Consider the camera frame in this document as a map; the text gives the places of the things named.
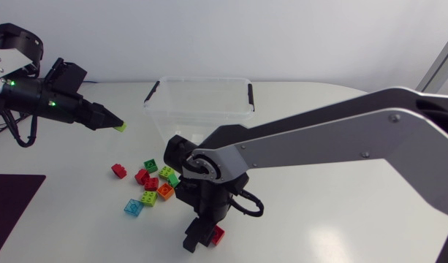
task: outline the green lego brick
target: green lego brick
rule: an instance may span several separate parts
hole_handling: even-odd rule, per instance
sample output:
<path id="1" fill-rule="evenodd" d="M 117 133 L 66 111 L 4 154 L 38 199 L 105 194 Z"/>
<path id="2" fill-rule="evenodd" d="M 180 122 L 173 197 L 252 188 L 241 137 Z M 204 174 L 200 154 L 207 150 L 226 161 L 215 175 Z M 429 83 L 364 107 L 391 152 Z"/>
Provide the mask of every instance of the green lego brick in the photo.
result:
<path id="1" fill-rule="evenodd" d="M 169 175 L 167 180 L 168 184 L 170 184 L 173 188 L 175 188 L 178 183 L 180 183 L 176 175 Z"/>
<path id="2" fill-rule="evenodd" d="M 174 175 L 175 171 L 170 167 L 164 167 L 159 172 L 159 177 L 162 179 L 168 179 L 169 175 Z"/>
<path id="3" fill-rule="evenodd" d="M 159 168 L 157 168 L 156 161 L 154 161 L 153 159 L 151 159 L 149 161 L 145 161 L 144 167 L 148 172 L 155 172 L 159 169 Z"/>
<path id="4" fill-rule="evenodd" d="M 145 191 L 143 197 L 141 197 L 141 202 L 144 205 L 153 207 L 156 204 L 157 193 L 155 191 Z"/>
<path id="5" fill-rule="evenodd" d="M 113 127 L 113 128 L 119 132 L 124 132 L 124 130 L 126 129 L 126 122 L 123 122 L 122 126 Z"/>

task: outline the clear plastic bin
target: clear plastic bin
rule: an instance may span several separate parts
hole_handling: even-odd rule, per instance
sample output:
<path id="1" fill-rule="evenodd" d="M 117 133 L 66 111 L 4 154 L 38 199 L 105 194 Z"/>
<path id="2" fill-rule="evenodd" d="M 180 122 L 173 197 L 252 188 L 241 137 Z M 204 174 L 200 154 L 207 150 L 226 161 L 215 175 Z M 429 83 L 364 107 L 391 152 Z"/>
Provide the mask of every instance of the clear plastic bin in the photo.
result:
<path id="1" fill-rule="evenodd" d="M 163 77 L 144 101 L 165 143 L 175 134 L 199 144 L 221 125 L 253 117 L 251 82 L 244 78 Z"/>

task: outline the metal screw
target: metal screw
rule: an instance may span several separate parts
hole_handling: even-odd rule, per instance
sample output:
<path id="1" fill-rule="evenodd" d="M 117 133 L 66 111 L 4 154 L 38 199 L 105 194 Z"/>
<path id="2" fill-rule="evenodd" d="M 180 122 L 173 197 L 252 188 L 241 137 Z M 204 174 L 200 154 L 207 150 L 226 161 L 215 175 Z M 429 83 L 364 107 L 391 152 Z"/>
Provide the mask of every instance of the metal screw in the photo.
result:
<path id="1" fill-rule="evenodd" d="M 400 115 L 399 115 L 399 114 L 391 114 L 391 115 L 389 116 L 389 120 L 390 120 L 390 122 L 392 122 L 392 123 L 398 123 L 399 120 L 400 120 Z"/>
<path id="2" fill-rule="evenodd" d="M 369 152 L 363 152 L 360 154 L 362 156 L 362 158 L 370 158 L 370 153 Z"/>

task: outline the cyan lego brick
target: cyan lego brick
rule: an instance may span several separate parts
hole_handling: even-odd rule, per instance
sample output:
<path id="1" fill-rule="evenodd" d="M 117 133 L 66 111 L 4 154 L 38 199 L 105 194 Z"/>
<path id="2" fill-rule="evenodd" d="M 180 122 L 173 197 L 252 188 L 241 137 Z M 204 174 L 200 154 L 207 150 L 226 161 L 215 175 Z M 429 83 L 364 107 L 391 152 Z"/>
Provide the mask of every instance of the cyan lego brick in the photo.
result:
<path id="1" fill-rule="evenodd" d="M 128 204 L 124 208 L 124 211 L 132 216 L 138 216 L 139 213 L 141 213 L 143 206 L 144 205 L 141 202 L 134 199 L 130 199 Z"/>

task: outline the white wall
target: white wall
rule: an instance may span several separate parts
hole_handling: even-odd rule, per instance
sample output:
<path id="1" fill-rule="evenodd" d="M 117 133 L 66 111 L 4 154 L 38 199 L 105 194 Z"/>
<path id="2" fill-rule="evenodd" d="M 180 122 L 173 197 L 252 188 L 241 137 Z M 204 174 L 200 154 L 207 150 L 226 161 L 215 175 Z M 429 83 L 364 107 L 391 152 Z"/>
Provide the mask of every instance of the white wall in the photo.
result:
<path id="1" fill-rule="evenodd" d="M 448 0 L 4 0 L 0 23 L 99 82 L 163 75 L 414 88 L 448 40 Z"/>

